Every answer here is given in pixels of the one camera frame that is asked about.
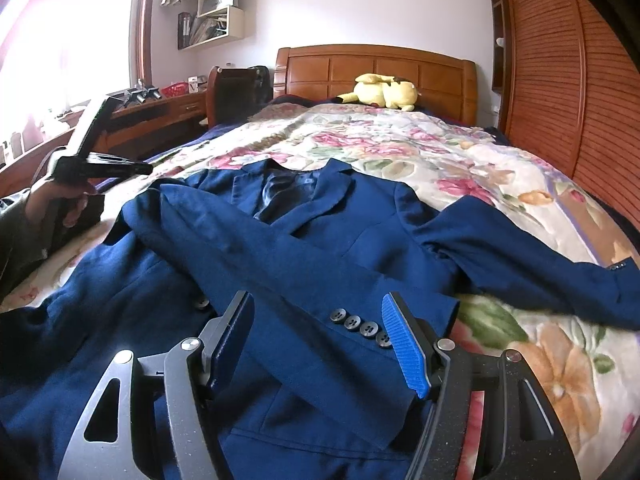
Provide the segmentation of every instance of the pikachu plush toy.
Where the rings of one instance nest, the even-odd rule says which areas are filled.
[[[363,74],[356,78],[353,92],[338,97],[343,103],[375,103],[380,107],[410,112],[418,100],[418,90],[410,81],[396,80],[390,75]]]

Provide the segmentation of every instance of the desk drawer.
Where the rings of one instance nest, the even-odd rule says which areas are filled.
[[[174,115],[193,114],[193,113],[206,113],[204,93],[194,94],[193,97],[187,98],[186,96],[179,101],[173,102]]]

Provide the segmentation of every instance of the jacket lapel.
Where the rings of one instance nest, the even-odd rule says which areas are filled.
[[[234,179],[232,204],[240,211],[253,215],[270,170],[286,170],[286,168],[272,158],[243,166],[242,173]],[[329,159],[318,176],[312,199],[278,218],[272,226],[292,234],[307,222],[329,211],[347,193],[351,185],[351,176],[348,173],[351,171],[353,170],[348,164],[334,158]]]

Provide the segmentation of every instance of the silver screw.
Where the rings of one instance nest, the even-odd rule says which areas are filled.
[[[113,358],[115,362],[119,365],[123,365],[124,363],[128,363],[133,359],[133,352],[131,350],[120,350],[116,356]]]
[[[195,350],[198,346],[200,346],[200,340],[197,337],[188,337],[180,345],[183,350]]]
[[[509,348],[504,353],[504,355],[507,358],[507,360],[511,361],[512,363],[519,363],[520,361],[522,361],[522,354],[517,350],[514,350],[513,348]]]
[[[438,340],[438,348],[440,350],[444,350],[445,352],[450,352],[456,347],[456,344],[451,339],[439,339]]]

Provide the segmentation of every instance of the bed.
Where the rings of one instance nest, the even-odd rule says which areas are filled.
[[[325,100],[350,91],[353,79],[367,72],[415,82],[418,105],[428,114],[361,104],[310,106],[286,97]],[[214,80],[207,96],[209,126],[218,122]],[[320,168],[337,158],[357,171],[407,183],[438,209],[472,195],[574,261],[609,266],[632,257],[640,264],[628,238],[579,186],[544,160],[498,145],[472,126],[477,81],[468,60],[379,45],[281,48],[274,95],[276,104],[245,124],[170,150],[153,161],[151,175],[109,190],[102,221],[50,257],[2,302],[0,312],[38,305],[62,286],[82,256],[106,236],[122,204],[156,178],[240,168],[268,157],[295,170]],[[582,478],[597,478],[640,414],[640,337],[576,317],[519,311],[487,295],[460,300],[451,337],[475,352],[520,350],[556,409]],[[472,477],[481,417],[478,394],[470,410],[461,480]]]

